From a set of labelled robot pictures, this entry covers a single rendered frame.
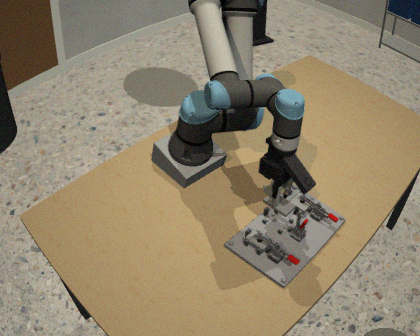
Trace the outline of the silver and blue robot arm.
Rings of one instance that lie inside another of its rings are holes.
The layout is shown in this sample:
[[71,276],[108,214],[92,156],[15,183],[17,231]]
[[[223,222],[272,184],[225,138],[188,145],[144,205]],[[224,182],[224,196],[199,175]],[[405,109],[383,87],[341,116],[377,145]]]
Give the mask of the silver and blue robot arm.
[[[212,133],[256,129],[264,107],[274,117],[272,144],[281,151],[292,151],[299,145],[305,112],[303,95],[286,89],[269,73],[253,80],[253,17],[264,0],[220,1],[188,0],[210,82],[204,90],[184,98],[177,130],[169,139],[171,157],[185,166],[200,166],[211,158]],[[226,16],[226,31],[220,7]],[[279,162],[302,194],[316,185],[296,154],[284,156]]]

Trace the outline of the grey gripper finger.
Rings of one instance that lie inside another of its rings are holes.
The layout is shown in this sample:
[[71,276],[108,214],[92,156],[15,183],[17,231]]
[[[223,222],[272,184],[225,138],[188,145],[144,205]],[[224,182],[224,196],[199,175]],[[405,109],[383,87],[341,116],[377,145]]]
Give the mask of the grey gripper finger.
[[279,178],[275,181],[272,180],[270,185],[263,186],[263,191],[271,198],[271,206],[273,210],[278,206],[280,194],[283,190],[281,178],[282,177],[279,176]]
[[285,189],[284,194],[283,194],[283,198],[286,199],[288,197],[288,195],[290,193],[290,190],[292,188],[293,183],[294,183],[294,181],[290,178],[288,180],[288,182],[286,182],[284,185],[282,185],[283,188]]

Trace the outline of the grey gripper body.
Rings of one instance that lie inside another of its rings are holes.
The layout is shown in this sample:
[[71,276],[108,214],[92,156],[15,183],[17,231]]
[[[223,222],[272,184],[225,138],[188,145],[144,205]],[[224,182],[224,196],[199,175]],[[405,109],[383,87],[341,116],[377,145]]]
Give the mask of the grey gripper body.
[[[269,144],[268,152],[260,158],[259,173],[267,179],[273,179],[274,181],[280,177],[281,184],[286,183],[291,177],[281,165],[279,160],[284,156],[291,156],[296,153],[297,149],[292,151],[281,151],[274,147],[271,141],[272,137],[266,138],[266,143]],[[266,157],[265,157],[266,156]]]

